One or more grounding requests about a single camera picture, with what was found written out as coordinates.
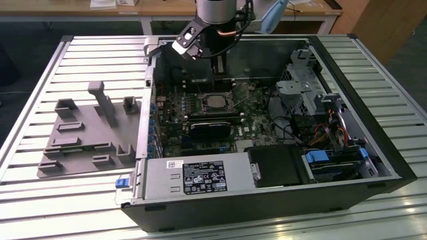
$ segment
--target motherboard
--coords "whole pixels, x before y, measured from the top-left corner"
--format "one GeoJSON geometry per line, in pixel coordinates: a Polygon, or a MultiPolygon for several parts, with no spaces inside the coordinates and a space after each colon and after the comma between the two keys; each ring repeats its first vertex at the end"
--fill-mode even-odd
{"type": "Polygon", "coordinates": [[[157,89],[164,157],[243,152],[280,141],[268,119],[268,88],[255,80],[233,80],[231,90],[191,93],[173,86],[157,89]]]}

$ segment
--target wooden table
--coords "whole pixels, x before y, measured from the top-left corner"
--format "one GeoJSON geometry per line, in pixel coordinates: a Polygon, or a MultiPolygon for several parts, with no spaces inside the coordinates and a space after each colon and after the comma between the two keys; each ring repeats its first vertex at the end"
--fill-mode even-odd
{"type": "MultiPolygon", "coordinates": [[[[0,22],[115,22],[139,21],[143,33],[152,35],[153,21],[191,21],[195,18],[193,0],[139,0],[136,6],[91,11],[91,0],[1,0],[0,22]]],[[[287,9],[281,21],[321,22],[317,33],[328,34],[343,11],[332,9],[324,0],[299,4],[293,13],[287,9]]]]}

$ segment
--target black plastic cover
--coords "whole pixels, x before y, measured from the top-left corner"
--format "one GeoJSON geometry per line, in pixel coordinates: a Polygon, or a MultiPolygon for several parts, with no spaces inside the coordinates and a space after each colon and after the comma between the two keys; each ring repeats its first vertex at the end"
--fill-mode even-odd
{"type": "Polygon", "coordinates": [[[251,164],[257,164],[257,188],[309,184],[297,147],[291,144],[253,146],[245,149],[251,164]]]}

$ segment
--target metal bracket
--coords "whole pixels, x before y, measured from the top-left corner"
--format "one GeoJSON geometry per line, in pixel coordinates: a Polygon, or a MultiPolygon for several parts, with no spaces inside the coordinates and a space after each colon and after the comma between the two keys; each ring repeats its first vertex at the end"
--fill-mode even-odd
{"type": "Polygon", "coordinates": [[[159,41],[159,36],[148,36],[144,40],[144,53],[145,57],[149,58],[155,54],[160,53],[161,49],[160,47],[165,45],[167,43],[164,41],[159,41]]]}

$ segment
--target metal slotted table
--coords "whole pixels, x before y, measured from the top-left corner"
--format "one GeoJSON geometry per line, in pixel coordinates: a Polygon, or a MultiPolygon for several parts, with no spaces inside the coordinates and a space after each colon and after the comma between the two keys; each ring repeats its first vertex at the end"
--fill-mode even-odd
{"type": "MultiPolygon", "coordinates": [[[[332,58],[419,179],[349,210],[145,233],[115,202],[115,181],[133,169],[39,179],[57,99],[95,104],[88,81],[113,102],[144,92],[144,36],[85,36],[60,42],[0,150],[0,239],[399,239],[427,234],[427,116],[357,39],[320,36],[332,58]]],[[[333,85],[324,75],[332,91],[333,85]]]]}

